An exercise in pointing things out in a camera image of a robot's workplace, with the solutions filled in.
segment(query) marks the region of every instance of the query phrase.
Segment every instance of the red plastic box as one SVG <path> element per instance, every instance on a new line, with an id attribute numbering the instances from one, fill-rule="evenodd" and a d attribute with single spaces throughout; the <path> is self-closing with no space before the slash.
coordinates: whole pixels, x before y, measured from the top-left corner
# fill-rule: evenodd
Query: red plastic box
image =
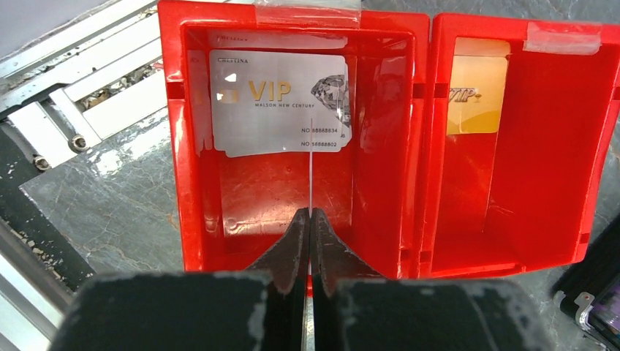
<path id="1" fill-rule="evenodd" d="M 457 37 L 510 43 L 496 135 L 446 136 Z M 582 260 L 620 107 L 620 27 L 441 14 L 432 38 L 420 275 L 503 276 Z"/>
<path id="2" fill-rule="evenodd" d="M 186 270 L 244 269 L 310 202 L 308 153 L 228 158 L 210 147 L 208 64 L 188 52 L 208 57 L 210 33 L 225 30 L 347 38 L 342 49 L 278 50 L 343 55 L 357 81 L 352 140 L 338 153 L 314 154 L 313 205 L 378 271 L 411 276 L 429 18 L 363 12 L 359 29 L 346 28 L 346 18 L 269 24 L 257 23 L 251 5 L 190 1 L 161 1 L 159 18 Z"/>
<path id="3" fill-rule="evenodd" d="M 566 55 L 523 50 L 528 29 L 582 27 L 446 14 L 427 53 L 430 20 L 414 13 L 363 11 L 352 29 L 342 18 L 258 23 L 251 5 L 161 1 L 159 18 L 186 270 L 244 269 L 310 201 L 309 154 L 228 158 L 211 147 L 209 67 L 190 53 L 208 57 L 215 31 L 347 38 L 341 49 L 277 51 L 349 65 L 353 138 L 314 153 L 313 206 L 380 273 L 501 276 L 583 258 L 620 108 L 620 27 L 584 27 L 602 46 Z M 446 137 L 457 37 L 510 43 L 495 135 Z"/>

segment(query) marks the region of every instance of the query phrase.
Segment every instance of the tape strip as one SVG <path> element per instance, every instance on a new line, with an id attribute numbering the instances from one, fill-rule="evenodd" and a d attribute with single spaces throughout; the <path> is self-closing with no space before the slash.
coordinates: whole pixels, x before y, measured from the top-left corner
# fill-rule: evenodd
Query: tape strip
<path id="1" fill-rule="evenodd" d="M 256 0 L 258 24 L 360 28 L 361 0 Z"/>
<path id="2" fill-rule="evenodd" d="M 525 51 L 559 55 L 594 55 L 601 47 L 602 25 L 598 23 L 530 22 Z"/>

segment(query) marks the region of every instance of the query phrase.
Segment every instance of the gold vip card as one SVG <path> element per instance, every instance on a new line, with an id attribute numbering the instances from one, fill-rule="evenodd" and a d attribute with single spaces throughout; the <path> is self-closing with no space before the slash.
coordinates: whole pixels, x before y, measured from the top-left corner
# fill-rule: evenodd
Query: gold vip card
<path id="1" fill-rule="evenodd" d="M 448 135 L 498 131 L 509 53 L 507 42 L 458 38 L 448 95 Z"/>
<path id="2" fill-rule="evenodd" d="M 212 50 L 213 142 L 228 157 L 337 152 L 351 140 L 343 56 Z"/>

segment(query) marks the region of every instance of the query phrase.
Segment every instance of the bolt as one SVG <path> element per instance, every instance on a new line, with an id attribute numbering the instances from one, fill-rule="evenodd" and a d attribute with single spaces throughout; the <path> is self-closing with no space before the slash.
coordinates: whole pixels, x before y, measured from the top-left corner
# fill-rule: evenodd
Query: bolt
<path id="1" fill-rule="evenodd" d="M 82 135 L 76 135 L 71 139 L 71 147 L 77 152 L 88 150 L 88 144 Z"/>
<path id="2" fill-rule="evenodd" d="M 52 168 L 50 163 L 43 156 L 35 157 L 32 163 L 34 163 L 34 166 L 41 171 L 46 171 Z"/>

